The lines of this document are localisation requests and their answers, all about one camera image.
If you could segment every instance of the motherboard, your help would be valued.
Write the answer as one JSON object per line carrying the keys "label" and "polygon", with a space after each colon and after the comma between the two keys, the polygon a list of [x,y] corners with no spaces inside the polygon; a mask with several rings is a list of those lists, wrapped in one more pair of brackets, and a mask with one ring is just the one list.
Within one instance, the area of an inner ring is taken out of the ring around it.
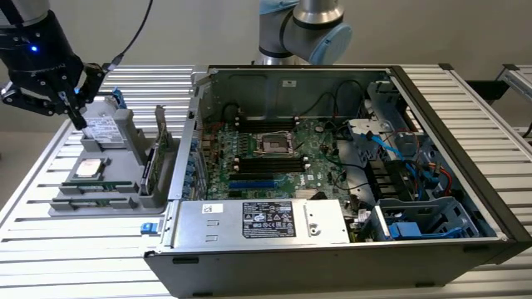
{"label": "motherboard", "polygon": [[349,199],[330,121],[305,119],[270,132],[240,126],[212,123],[204,130],[209,200]]}

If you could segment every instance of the gray wall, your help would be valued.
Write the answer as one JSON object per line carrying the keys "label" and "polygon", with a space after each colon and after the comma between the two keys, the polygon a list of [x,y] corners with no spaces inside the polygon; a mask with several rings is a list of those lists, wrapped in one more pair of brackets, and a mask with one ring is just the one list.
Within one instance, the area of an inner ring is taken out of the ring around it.
{"label": "gray wall", "polygon": [[[146,0],[50,0],[84,61],[106,62],[126,45]],[[340,63],[449,62],[465,78],[493,78],[500,64],[532,64],[530,0],[342,0],[354,28]],[[124,64],[246,64],[257,49],[258,0],[156,0]],[[532,105],[498,105],[528,122]],[[48,118],[0,105],[0,130],[54,131]]]}

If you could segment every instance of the gray floor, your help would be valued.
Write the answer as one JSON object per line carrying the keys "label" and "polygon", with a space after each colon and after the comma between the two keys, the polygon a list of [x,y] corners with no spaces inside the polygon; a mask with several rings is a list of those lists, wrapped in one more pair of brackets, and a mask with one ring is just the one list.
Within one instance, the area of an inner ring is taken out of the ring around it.
{"label": "gray floor", "polygon": [[0,208],[18,187],[53,135],[0,131]]}

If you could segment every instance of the warning label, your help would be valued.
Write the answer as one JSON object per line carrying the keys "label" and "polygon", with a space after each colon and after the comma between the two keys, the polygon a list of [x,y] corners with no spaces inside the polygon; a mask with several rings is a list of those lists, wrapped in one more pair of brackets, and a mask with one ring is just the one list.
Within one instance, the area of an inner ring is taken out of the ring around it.
{"label": "warning label", "polygon": [[120,135],[112,117],[88,117],[85,118],[86,128],[84,132],[86,137],[94,139],[98,143],[121,143],[122,135]]}
{"label": "warning label", "polygon": [[244,202],[241,235],[246,239],[296,236],[292,202]]}

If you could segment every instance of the green circuit board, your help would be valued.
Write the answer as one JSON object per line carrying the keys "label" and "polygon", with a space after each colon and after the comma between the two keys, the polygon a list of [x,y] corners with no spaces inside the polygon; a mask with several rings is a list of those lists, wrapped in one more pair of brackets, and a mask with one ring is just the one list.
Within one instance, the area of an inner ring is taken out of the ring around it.
{"label": "green circuit board", "polygon": [[[316,127],[324,128],[325,123],[317,120],[304,120],[296,130],[289,132],[269,133],[238,133],[229,125],[208,124],[202,137],[204,154],[208,168],[208,199],[272,199],[297,198],[297,191],[317,190],[325,193],[329,199],[349,199],[349,192],[333,186],[328,174],[333,179],[341,174],[341,167],[326,161],[320,145],[332,148],[330,131],[316,132]],[[258,149],[261,136],[288,135],[290,139],[290,154],[268,153]],[[237,173],[233,170],[233,159],[241,158],[269,158],[269,157],[308,157],[310,167],[302,173],[274,173],[274,185],[272,189],[244,189],[240,190],[240,197],[232,197],[229,186],[229,175]]]}

